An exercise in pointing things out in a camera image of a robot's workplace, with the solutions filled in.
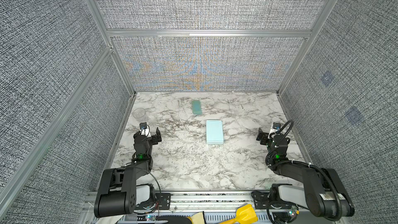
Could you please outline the light blue paper box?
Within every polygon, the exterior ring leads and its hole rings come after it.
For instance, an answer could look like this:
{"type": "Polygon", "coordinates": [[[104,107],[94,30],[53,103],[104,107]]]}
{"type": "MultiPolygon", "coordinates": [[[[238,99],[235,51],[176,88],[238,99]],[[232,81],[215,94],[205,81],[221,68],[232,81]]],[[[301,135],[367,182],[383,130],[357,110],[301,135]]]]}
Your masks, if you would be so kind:
{"type": "Polygon", "coordinates": [[[223,126],[221,120],[206,121],[206,144],[207,145],[223,145],[223,126]]]}

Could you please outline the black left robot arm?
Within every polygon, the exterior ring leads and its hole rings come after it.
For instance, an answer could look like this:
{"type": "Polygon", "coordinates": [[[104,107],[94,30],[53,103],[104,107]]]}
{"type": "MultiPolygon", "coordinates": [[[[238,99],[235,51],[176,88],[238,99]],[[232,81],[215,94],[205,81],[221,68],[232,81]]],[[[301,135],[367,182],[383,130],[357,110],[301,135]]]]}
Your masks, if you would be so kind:
{"type": "Polygon", "coordinates": [[[157,199],[152,184],[137,185],[140,177],[150,174],[153,167],[152,148],[162,142],[161,132],[155,135],[150,128],[141,128],[133,135],[135,155],[132,161],[120,168],[103,171],[94,205],[97,218],[132,214],[136,206],[156,206],[157,199]]]}

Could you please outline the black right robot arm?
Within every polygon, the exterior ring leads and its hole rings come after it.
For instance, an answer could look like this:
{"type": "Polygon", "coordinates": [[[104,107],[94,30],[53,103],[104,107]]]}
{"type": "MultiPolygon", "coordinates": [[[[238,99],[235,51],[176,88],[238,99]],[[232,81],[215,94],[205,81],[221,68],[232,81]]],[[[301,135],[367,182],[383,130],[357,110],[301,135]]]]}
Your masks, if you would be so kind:
{"type": "Polygon", "coordinates": [[[258,130],[256,140],[266,146],[265,162],[272,172],[302,183],[302,187],[272,184],[266,201],[268,204],[302,207],[316,217],[331,221],[355,214],[353,202],[334,169],[288,159],[290,139],[277,129],[269,133],[258,130]]]}

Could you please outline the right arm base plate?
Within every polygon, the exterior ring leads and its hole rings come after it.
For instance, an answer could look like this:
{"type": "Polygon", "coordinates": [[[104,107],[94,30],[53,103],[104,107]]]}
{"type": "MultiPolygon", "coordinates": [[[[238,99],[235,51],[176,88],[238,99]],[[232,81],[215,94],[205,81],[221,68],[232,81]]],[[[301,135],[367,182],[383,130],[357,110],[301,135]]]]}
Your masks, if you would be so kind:
{"type": "Polygon", "coordinates": [[[290,209],[292,205],[287,204],[287,200],[282,200],[275,190],[271,191],[252,191],[251,197],[254,201],[255,209],[266,210],[266,207],[271,203],[270,209],[290,209]]]}

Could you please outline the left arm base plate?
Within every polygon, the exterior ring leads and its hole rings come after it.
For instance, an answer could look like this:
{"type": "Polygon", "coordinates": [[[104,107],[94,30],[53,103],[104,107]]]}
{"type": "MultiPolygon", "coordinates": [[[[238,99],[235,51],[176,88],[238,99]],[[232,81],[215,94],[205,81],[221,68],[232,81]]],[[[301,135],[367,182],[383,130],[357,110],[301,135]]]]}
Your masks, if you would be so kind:
{"type": "Polygon", "coordinates": [[[150,212],[153,210],[169,210],[171,205],[171,194],[155,193],[150,198],[136,206],[136,210],[150,212]]]}

